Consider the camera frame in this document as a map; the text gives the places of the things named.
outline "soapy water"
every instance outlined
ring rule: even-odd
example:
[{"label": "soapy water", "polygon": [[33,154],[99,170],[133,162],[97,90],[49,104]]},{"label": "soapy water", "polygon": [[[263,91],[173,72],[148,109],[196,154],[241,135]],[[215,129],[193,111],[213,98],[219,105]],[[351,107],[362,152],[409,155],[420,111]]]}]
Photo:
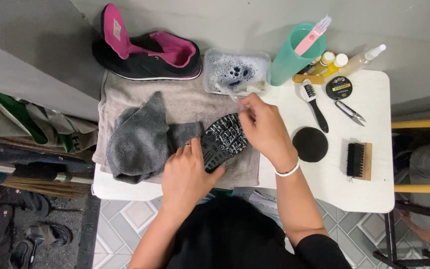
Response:
[{"label": "soapy water", "polygon": [[269,64],[265,58],[257,56],[210,55],[205,69],[208,89],[211,92],[223,93],[219,89],[221,86],[237,95],[264,91]]}]

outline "black bristles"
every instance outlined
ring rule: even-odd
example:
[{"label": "black bristles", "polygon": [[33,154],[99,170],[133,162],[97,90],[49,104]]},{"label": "black bristles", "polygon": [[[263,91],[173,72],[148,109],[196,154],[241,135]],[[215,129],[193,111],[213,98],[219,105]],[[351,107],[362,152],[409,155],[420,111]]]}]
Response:
[{"label": "black bristles", "polygon": [[348,145],[348,165],[346,175],[349,177],[361,177],[363,175],[364,145],[350,143]]},{"label": "black bristles", "polygon": [[304,88],[309,97],[313,97],[316,95],[313,86],[311,86],[310,84],[304,85]]}]

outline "black shirt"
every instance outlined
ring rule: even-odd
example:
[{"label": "black shirt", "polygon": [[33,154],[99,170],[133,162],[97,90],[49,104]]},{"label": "black shirt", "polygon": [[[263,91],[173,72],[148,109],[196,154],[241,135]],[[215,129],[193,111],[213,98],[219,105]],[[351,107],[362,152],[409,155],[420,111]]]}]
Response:
[{"label": "black shirt", "polygon": [[338,244],[325,235],[285,249],[283,230],[250,203],[217,197],[197,205],[175,235],[167,268],[351,269]]}]

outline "black sneaker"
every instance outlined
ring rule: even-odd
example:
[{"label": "black sneaker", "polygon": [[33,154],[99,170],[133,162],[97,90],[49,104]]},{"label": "black sneaker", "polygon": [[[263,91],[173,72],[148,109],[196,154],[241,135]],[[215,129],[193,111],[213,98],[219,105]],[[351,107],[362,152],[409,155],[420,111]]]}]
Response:
[{"label": "black sneaker", "polygon": [[198,46],[164,31],[129,38],[114,4],[102,11],[104,39],[92,44],[96,60],[116,75],[131,80],[194,79],[202,62]]},{"label": "black sneaker", "polygon": [[200,138],[204,168],[208,173],[240,153],[248,139],[243,133],[238,113],[228,114],[215,121]]}]

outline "round sponge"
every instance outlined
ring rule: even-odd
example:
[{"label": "round sponge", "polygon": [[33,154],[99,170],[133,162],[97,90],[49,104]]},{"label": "round sponge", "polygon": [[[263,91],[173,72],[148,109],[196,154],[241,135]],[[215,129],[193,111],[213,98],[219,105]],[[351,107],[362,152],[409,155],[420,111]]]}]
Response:
[{"label": "round sponge", "polygon": [[304,127],[293,138],[293,146],[298,156],[305,162],[319,162],[328,152],[328,139],[320,130]]}]

